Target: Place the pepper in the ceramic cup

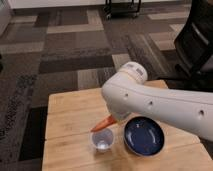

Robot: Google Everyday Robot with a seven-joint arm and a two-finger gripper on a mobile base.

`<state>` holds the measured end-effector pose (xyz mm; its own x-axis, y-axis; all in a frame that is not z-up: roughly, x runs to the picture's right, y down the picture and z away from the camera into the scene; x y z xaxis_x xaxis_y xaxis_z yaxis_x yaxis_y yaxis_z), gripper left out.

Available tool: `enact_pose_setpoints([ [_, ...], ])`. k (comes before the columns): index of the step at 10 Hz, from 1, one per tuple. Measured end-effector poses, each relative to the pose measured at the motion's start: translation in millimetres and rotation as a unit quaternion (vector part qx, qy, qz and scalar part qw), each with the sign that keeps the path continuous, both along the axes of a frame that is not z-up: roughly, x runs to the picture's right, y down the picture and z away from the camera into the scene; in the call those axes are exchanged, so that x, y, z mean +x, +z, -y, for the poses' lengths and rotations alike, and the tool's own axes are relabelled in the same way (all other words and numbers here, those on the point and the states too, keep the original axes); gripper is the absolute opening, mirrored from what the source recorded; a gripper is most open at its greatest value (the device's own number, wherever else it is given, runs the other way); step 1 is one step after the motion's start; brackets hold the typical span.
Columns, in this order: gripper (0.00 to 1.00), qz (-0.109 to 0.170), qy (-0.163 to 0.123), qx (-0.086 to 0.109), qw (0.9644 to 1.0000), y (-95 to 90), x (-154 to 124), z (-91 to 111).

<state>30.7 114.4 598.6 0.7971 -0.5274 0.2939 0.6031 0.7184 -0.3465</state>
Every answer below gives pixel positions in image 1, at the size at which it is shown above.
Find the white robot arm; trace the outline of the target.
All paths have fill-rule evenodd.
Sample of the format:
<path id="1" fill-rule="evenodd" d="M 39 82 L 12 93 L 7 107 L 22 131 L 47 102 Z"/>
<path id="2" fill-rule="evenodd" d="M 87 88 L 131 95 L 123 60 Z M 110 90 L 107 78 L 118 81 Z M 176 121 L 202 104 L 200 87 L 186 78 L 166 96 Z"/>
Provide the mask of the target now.
<path id="1" fill-rule="evenodd" d="M 164 122 L 213 141 L 213 93 L 145 85 L 148 73 L 127 62 L 102 86 L 110 114 L 118 121 L 131 113 Z"/>

